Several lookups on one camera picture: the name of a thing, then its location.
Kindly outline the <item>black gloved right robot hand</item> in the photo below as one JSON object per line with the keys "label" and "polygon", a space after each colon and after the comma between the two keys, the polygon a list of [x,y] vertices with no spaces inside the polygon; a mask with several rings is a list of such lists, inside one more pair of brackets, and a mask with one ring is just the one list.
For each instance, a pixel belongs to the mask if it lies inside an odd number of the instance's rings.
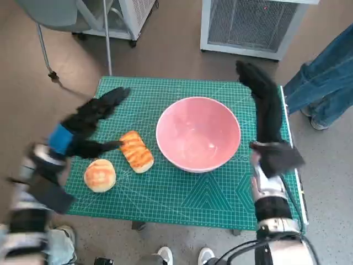
{"label": "black gloved right robot hand", "polygon": [[282,101],[277,84],[258,66],[236,62],[241,84],[248,87],[256,107],[256,140],[262,143],[281,142]]}

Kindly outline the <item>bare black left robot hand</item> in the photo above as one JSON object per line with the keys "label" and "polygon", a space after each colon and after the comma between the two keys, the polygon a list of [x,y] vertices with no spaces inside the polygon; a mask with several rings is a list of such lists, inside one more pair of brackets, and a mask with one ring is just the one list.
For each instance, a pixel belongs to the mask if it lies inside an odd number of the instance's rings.
{"label": "bare black left robot hand", "polygon": [[50,135],[50,150],[65,157],[97,158],[123,146],[124,143],[120,140],[99,143],[89,138],[95,133],[99,121],[111,116],[130,92],[130,88],[118,87],[78,107]]}

